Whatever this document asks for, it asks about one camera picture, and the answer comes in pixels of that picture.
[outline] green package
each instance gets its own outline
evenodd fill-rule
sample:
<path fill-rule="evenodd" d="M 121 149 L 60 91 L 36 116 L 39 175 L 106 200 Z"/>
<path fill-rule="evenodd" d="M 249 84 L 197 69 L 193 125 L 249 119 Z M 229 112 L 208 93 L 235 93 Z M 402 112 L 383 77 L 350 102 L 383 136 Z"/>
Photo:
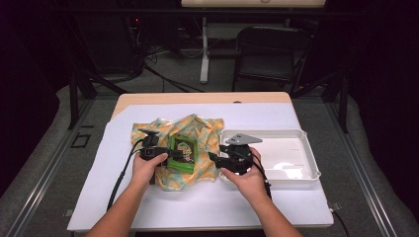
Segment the green package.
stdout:
<path fill-rule="evenodd" d="M 172 150 L 182 150 L 183 158 L 168 158 L 167 166 L 180 170 L 185 173 L 193 174 L 195 162 L 198 158 L 198 142 L 181 134 L 171 137 L 170 148 Z"/>

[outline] wooden table edge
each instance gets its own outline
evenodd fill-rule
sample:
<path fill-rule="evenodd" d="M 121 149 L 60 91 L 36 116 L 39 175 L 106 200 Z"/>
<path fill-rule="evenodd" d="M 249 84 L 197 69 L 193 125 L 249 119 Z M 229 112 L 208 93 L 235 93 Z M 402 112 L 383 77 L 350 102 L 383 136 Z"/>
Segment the wooden table edge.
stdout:
<path fill-rule="evenodd" d="M 290 103 L 286 92 L 141 93 L 122 94 L 112 119 L 131 105 L 209 104 L 209 103 Z"/>

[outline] person's left hand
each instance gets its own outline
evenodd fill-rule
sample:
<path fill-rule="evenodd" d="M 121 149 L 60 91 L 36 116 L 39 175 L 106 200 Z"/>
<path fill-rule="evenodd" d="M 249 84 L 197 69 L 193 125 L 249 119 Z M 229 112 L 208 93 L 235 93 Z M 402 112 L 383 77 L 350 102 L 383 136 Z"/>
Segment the person's left hand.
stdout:
<path fill-rule="evenodd" d="M 132 164 L 132 178 L 130 183 L 136 186 L 148 186 L 148 182 L 153 177 L 155 167 L 167 159 L 167 153 L 160 154 L 153 159 L 146 161 L 135 153 Z"/>

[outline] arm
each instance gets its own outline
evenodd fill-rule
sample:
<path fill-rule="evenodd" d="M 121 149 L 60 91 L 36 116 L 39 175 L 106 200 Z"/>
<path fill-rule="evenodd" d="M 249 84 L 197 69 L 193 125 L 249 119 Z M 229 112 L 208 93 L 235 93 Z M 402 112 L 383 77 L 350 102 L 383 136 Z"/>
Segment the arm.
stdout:
<path fill-rule="evenodd" d="M 132 165 L 132 178 L 128 186 L 87 236 L 126 237 L 142 196 L 148 188 L 148 182 L 153 176 L 154 168 L 166 158 L 167 154 L 161 154 L 150 161 L 144 161 L 136 153 Z"/>
<path fill-rule="evenodd" d="M 250 149 L 255 156 L 259 159 L 261 158 L 261 155 L 256 149 L 252 147 Z M 225 168 L 221 168 L 221 172 L 237 186 L 238 190 L 249 201 L 261 221 L 266 236 L 302 236 L 268 197 L 262 174 L 256 167 L 252 167 L 252 169 L 243 176 L 238 176 Z"/>

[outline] white paper sheet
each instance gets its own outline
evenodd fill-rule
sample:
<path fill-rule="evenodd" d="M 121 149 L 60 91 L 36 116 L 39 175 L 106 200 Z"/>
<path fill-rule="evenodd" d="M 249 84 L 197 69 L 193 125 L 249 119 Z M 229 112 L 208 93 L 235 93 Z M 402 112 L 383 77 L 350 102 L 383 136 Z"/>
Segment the white paper sheet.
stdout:
<path fill-rule="evenodd" d="M 130 133 L 134 123 L 152 122 L 157 118 L 181 119 L 190 114 L 208 119 L 224 119 L 225 129 L 300 129 L 290 103 L 127 107 L 107 124 L 68 230 L 86 231 L 105 214 L 112 189 L 131 149 Z M 127 186 L 130 177 L 131 164 L 126 170 L 117 197 Z M 333 224 L 319 181 L 300 186 L 283 185 L 273 190 L 272 196 L 277 207 L 296 226 Z M 260 227 L 256 214 L 235 187 L 218 178 L 215 182 L 198 182 L 181 192 L 164 192 L 159 187 L 150 187 L 131 228 L 184 230 L 248 227 Z"/>

